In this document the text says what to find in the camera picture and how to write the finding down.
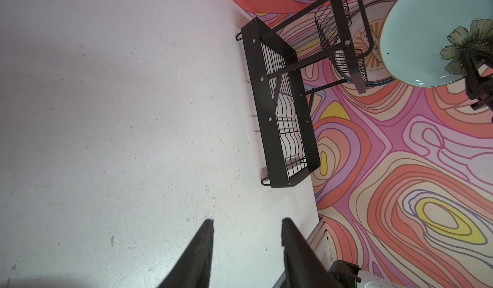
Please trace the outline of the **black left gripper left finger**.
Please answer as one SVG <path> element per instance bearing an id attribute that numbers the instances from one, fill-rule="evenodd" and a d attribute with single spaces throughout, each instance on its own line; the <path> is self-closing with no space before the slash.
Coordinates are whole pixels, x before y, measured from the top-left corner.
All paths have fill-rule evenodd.
<path id="1" fill-rule="evenodd" d="M 184 253 L 166 278 L 162 287 L 209 287 L 213 259 L 214 221 L 205 220 Z"/>

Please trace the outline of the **light blue flower plate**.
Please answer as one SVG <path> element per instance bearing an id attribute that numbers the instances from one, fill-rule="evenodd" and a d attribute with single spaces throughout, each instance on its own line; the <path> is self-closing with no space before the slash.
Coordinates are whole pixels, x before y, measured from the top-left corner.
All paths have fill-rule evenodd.
<path id="1" fill-rule="evenodd" d="M 467 49 L 492 52 L 492 0 L 398 0 L 380 37 L 387 71 L 419 88 L 461 80 Z"/>

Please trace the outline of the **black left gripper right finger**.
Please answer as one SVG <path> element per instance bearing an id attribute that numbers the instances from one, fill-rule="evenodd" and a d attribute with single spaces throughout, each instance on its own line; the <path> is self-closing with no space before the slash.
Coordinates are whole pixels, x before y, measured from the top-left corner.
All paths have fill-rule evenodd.
<path id="1" fill-rule="evenodd" d="M 342 287 L 323 267 L 295 223 L 282 220 L 285 282 L 281 287 Z"/>

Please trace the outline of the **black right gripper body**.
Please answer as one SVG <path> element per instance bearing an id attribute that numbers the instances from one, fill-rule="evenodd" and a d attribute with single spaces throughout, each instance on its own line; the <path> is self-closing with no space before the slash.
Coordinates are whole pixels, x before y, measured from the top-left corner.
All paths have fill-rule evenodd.
<path id="1" fill-rule="evenodd" d="M 466 49 L 462 52 L 461 58 L 466 70 L 467 97 L 470 100 L 477 100 L 476 103 L 471 104 L 471 108 L 479 110 L 488 107 L 492 110 L 492 75 L 482 76 L 478 70 L 482 65 L 492 68 L 492 53 L 479 49 Z"/>

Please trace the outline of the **large orange sunburst plate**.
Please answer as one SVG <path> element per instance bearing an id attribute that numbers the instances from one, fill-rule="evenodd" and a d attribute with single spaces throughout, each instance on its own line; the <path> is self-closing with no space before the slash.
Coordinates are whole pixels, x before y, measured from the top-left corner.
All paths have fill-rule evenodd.
<path id="1" fill-rule="evenodd" d="M 361 12 L 352 13 L 350 33 L 353 36 L 353 44 L 357 54 L 365 53 L 364 59 L 359 61 L 362 66 L 362 76 L 368 87 L 386 85 L 394 81 L 394 78 L 386 70 L 380 51 L 380 38 L 385 19 L 397 0 L 378 0 L 365 6 L 370 33 L 366 32 Z"/>

